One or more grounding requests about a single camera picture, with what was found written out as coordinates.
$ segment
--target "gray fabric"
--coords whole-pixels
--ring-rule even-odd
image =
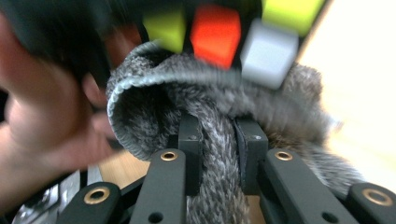
[[[323,147],[332,120],[320,108],[320,74],[295,64],[278,91],[197,61],[168,56],[155,43],[134,49],[112,72],[107,86],[111,126],[120,143],[140,160],[164,149],[176,134],[180,111],[198,118],[204,146],[200,194],[188,198],[188,223],[249,223],[239,186],[232,120],[250,115],[274,147],[296,151],[314,174],[343,194],[362,177]]]

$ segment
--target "gray towel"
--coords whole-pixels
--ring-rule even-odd
[[[148,161],[177,134],[181,111],[199,120],[203,182],[188,198],[188,223],[249,223],[239,186],[233,119],[251,116],[270,145],[297,152],[320,181],[342,194],[361,175],[323,146],[332,120],[320,108],[320,74],[295,64],[277,91],[195,60],[168,55],[155,43],[134,49],[108,81],[107,112],[120,143]]]

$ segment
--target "colored cube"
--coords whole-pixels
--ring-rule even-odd
[[[174,53],[183,51],[186,21],[182,9],[153,11],[143,17],[149,40],[160,40],[160,45]]]
[[[242,77],[278,89],[295,60],[298,41],[293,31],[254,20],[241,52]]]
[[[195,57],[228,69],[241,38],[241,23],[236,10],[216,5],[197,8],[191,27]]]
[[[262,20],[306,36],[324,0],[262,0]]]

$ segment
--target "green square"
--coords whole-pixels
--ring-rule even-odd
[[[160,40],[160,45],[174,53],[183,51],[186,22],[182,9],[151,12],[143,17],[143,25],[150,41]]]
[[[262,20],[306,36],[324,0],[262,0]]]

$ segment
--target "wooden table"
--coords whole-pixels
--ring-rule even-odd
[[[396,3],[335,0],[297,62],[323,75],[322,105],[344,123],[327,147],[349,160],[372,183],[396,192]],[[144,175],[148,162],[128,152],[104,161],[104,180],[121,188]],[[263,223],[251,197],[252,223]]]

